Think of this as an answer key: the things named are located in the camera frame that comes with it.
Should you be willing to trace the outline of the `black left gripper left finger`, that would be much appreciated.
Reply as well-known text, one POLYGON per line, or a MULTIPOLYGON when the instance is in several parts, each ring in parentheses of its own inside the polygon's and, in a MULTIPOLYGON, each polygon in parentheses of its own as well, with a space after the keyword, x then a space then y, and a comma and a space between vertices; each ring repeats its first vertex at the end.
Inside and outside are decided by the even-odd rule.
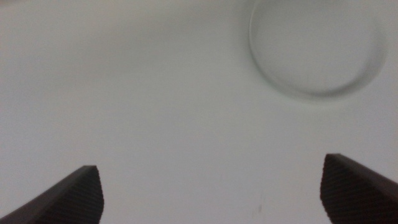
POLYGON ((82 166, 1 218, 1 224, 99 224, 104 210, 100 173, 82 166))

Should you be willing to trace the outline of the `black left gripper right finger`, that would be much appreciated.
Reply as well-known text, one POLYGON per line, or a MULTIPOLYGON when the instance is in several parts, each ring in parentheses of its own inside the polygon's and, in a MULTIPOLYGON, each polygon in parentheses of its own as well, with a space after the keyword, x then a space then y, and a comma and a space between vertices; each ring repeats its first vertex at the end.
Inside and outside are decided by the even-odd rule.
POLYGON ((397 182, 342 154, 325 156, 320 199, 332 223, 397 224, 397 182))

